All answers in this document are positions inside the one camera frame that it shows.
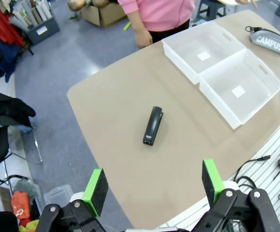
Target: white slatted surface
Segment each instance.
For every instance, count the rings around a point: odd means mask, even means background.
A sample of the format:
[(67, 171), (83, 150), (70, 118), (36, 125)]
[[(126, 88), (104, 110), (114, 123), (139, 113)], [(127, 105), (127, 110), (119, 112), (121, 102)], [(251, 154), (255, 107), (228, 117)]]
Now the white slatted surface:
[[(266, 144), (252, 157), (256, 159), (262, 156), (271, 155), (267, 161), (250, 162), (243, 166), (238, 177), (242, 175), (249, 176), (260, 189), (265, 189), (271, 199), (276, 215), (280, 221), (280, 174), (273, 181), (275, 175), (280, 171), (278, 162), (280, 160), (280, 127), (267, 140)], [(240, 184), (248, 184), (247, 181), (241, 180)], [(248, 193), (251, 189), (241, 187), (242, 192)], [(160, 227), (172, 227), (192, 230), (202, 215), (209, 210), (207, 198), (204, 197), (189, 209), (185, 210), (175, 218), (169, 220)]]

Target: black stapler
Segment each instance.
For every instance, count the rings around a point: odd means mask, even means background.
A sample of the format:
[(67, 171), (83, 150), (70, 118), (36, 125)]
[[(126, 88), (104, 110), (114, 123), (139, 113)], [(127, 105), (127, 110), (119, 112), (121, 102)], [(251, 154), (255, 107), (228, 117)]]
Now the black stapler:
[(162, 116), (162, 108), (154, 106), (151, 111), (146, 131), (144, 134), (144, 144), (153, 146)]

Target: pink shirt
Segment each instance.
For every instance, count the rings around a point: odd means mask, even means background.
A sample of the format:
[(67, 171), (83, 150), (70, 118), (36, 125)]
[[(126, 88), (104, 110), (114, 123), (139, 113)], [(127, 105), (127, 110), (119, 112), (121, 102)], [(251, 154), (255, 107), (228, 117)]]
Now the pink shirt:
[(145, 28), (165, 31), (190, 19), (195, 0), (118, 0), (126, 14), (139, 11)]

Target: white label on bin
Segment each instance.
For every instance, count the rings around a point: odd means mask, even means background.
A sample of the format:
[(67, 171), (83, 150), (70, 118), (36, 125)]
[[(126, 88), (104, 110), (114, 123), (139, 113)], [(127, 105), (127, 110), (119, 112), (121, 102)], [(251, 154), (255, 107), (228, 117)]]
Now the white label on bin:
[(201, 61), (206, 60), (206, 59), (208, 59), (210, 57), (211, 57), (211, 55), (209, 53), (207, 53), (207, 52), (203, 52), (203, 53), (198, 54), (198, 58)]
[(245, 90), (242, 88), (242, 86), (238, 86), (234, 88), (232, 92), (237, 98), (239, 98), (245, 93)]
[(37, 29), (38, 35), (41, 35), (41, 34), (43, 34), (46, 31), (47, 31), (47, 27), (46, 26), (41, 27), (40, 29)]

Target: cardboard box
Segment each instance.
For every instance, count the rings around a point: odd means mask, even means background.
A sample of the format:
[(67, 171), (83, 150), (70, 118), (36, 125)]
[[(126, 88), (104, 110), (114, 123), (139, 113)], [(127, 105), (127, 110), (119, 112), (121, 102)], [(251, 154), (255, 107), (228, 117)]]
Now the cardboard box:
[(122, 18), (126, 17), (122, 7), (115, 3), (110, 3), (103, 8), (95, 6), (85, 6), (81, 10), (82, 17), (99, 27), (107, 27)]

